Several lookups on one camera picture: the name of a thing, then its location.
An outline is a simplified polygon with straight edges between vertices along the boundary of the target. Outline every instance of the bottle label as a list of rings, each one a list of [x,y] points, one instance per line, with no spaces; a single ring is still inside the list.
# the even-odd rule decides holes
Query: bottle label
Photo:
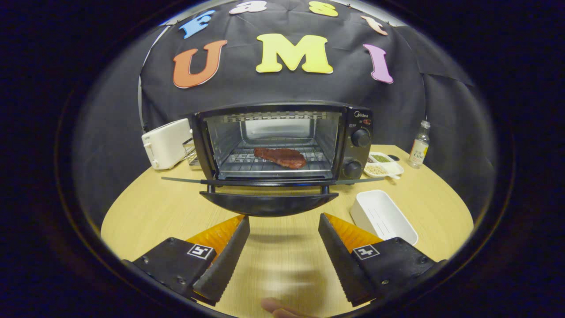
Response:
[[[423,164],[426,152],[428,152],[428,144],[421,140],[414,139],[414,144],[410,151],[410,161],[419,165]]]

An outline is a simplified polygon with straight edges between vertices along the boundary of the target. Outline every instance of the foam letter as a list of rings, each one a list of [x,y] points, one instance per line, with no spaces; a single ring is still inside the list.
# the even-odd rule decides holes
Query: foam letter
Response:
[[[385,30],[381,29],[383,25],[375,21],[373,18],[369,18],[368,16],[361,16],[361,18],[365,19],[369,24],[369,26],[373,28],[373,30],[377,31],[377,33],[382,34],[384,36],[388,35],[388,33]]]
[[[337,11],[335,10],[336,7],[330,5],[329,3],[310,1],[308,4],[310,5],[310,11],[314,13],[327,16],[337,16]]]
[[[296,70],[302,57],[306,55],[303,70],[310,73],[333,73],[333,67],[328,64],[325,56],[324,44],[328,42],[325,37],[305,35],[296,46],[277,33],[260,35],[257,40],[263,42],[263,60],[255,68],[259,73],[279,72],[283,69],[277,63],[277,54],[291,71]]]
[[[373,73],[371,73],[371,77],[378,81],[383,81],[389,84],[392,83],[393,79],[388,74],[388,68],[386,67],[386,52],[383,49],[370,44],[363,44],[363,46],[369,50],[371,60],[373,60]]]
[[[183,24],[182,27],[179,28],[183,29],[186,32],[184,38],[189,38],[190,36],[194,35],[196,32],[205,29],[208,24],[206,22],[210,21],[212,17],[210,15],[216,12],[215,10],[210,10],[198,17],[188,21],[187,23]]]
[[[221,47],[227,43],[228,41],[226,40],[220,40],[204,46],[204,49],[208,51],[206,66],[198,74],[190,73],[190,61],[198,49],[190,49],[175,56],[173,59],[175,61],[175,70],[173,71],[173,83],[175,86],[178,88],[189,88],[203,84],[211,79],[216,74],[218,65],[220,65]]]
[[[240,14],[240,13],[243,13],[243,12],[260,12],[260,11],[263,11],[267,8],[265,6],[266,4],[267,4],[266,1],[244,2],[244,3],[240,3],[235,8],[231,9],[229,11],[229,13],[230,14]]]

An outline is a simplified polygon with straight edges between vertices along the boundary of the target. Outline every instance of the midea logo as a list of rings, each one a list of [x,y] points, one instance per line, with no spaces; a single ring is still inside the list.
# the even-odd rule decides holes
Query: midea logo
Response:
[[[365,118],[369,117],[369,115],[361,114],[359,110],[356,110],[353,114],[355,117],[365,117]]]

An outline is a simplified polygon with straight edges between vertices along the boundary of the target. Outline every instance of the wire rack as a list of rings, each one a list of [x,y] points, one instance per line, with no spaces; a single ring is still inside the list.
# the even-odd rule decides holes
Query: wire rack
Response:
[[[311,147],[292,147],[282,140],[270,140],[268,143],[253,143],[255,147],[269,149],[294,149],[306,159],[306,165],[300,169],[280,166],[272,161],[254,156],[251,143],[243,141],[235,148],[220,167],[220,177],[331,177],[331,164],[322,149],[313,139],[302,140],[301,144]]]
[[[188,162],[191,170],[199,170],[201,169],[200,162],[198,161],[198,156],[196,155],[196,148],[194,147],[194,144],[190,143],[191,141],[192,138],[182,144],[182,146],[184,147],[184,152],[186,154],[185,159]]]

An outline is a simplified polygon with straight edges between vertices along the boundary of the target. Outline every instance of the black cloth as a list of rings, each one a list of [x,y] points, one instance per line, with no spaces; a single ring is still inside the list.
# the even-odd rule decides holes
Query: black cloth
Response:
[[[104,70],[73,132],[73,179],[82,209],[97,226],[122,191],[151,166],[143,148],[137,85],[151,44],[164,27],[134,42]]]
[[[162,28],[149,33],[128,48],[93,88],[75,131],[73,159],[78,197],[95,223],[101,225],[114,200],[150,166],[137,114],[140,73],[148,129],[182,114],[232,104],[323,100],[371,108],[372,142],[409,152],[427,115],[432,143],[425,163],[456,190],[473,219],[479,215],[488,202],[496,168],[488,138],[490,122],[478,89],[441,48],[410,27],[391,27],[373,17],[389,33],[382,36],[360,18],[362,12],[338,3],[332,3],[339,13],[336,18],[314,14],[308,1],[299,0],[269,1],[265,11],[230,15],[237,3],[210,8],[216,12],[208,27],[187,39],[179,27],[207,10],[173,25],[141,69]],[[280,33],[293,44],[305,35],[327,38],[325,51],[333,73],[313,74],[301,67],[290,71],[280,58],[280,72],[256,72],[263,51],[257,36],[266,33]],[[218,40],[228,43],[222,47],[217,73],[202,85],[176,87],[173,58],[198,49],[191,64],[191,73],[198,73],[206,64],[203,47]],[[386,51],[394,83],[371,78],[371,57],[363,44]]]

